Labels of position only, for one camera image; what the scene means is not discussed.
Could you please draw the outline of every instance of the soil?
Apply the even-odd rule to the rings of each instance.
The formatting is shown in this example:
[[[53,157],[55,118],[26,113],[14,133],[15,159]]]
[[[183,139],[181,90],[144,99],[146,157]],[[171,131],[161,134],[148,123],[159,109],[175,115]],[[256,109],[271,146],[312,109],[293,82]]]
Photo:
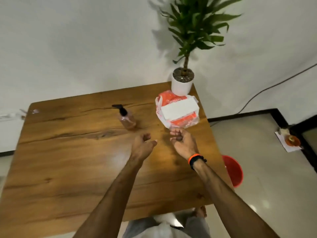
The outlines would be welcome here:
[[[187,75],[182,76],[183,68],[176,68],[173,72],[173,77],[179,82],[190,82],[194,79],[194,73],[191,69],[187,69]]]

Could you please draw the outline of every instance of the person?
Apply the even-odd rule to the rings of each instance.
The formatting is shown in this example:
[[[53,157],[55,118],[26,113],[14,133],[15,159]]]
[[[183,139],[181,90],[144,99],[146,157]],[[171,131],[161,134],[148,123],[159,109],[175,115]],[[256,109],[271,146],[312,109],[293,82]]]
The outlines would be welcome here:
[[[199,154],[195,138],[185,129],[171,130],[171,143],[183,158],[188,160]],[[144,160],[157,145],[150,141],[150,134],[137,136],[132,144],[131,155],[124,168],[113,181],[105,196],[87,220],[78,229],[74,238],[117,238],[123,213],[131,193],[135,177]],[[202,159],[197,158],[193,169],[202,179],[217,212],[231,238],[266,238],[278,235],[261,219]],[[204,214],[191,217],[183,229],[168,224],[157,224],[153,218],[130,221],[124,238],[210,237]]]

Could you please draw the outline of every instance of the red and white plastic packet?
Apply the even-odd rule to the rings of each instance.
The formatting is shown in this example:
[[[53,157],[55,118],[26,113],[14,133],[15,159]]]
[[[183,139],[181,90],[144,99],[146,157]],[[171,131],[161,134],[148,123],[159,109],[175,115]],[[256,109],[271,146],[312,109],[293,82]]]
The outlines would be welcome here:
[[[199,108],[196,111],[176,120],[166,120],[161,110],[162,106],[192,97],[198,103],[198,100],[195,96],[177,96],[173,94],[170,90],[164,91],[160,93],[158,97],[156,97],[156,115],[166,128],[187,128],[199,123]]]

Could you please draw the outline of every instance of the wood grain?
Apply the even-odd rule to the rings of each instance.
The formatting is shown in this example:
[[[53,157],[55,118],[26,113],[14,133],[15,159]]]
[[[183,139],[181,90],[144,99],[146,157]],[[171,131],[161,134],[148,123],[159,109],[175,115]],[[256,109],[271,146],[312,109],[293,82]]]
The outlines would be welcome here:
[[[156,116],[159,83],[31,104],[2,193],[0,237],[44,237],[75,231],[129,158],[134,136],[158,145],[140,169],[123,221],[211,204],[202,182],[173,149]],[[193,86],[191,95],[198,95]],[[133,112],[127,131],[112,104]],[[188,128],[208,164],[232,187],[199,103],[200,123]]]

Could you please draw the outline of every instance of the plant stem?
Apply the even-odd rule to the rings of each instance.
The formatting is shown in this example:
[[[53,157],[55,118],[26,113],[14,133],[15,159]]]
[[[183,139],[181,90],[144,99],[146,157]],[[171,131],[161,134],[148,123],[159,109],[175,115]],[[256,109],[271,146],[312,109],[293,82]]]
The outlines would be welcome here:
[[[186,76],[187,75],[188,58],[189,58],[189,55],[185,55],[184,68],[183,68],[183,71],[182,71],[182,76]]]

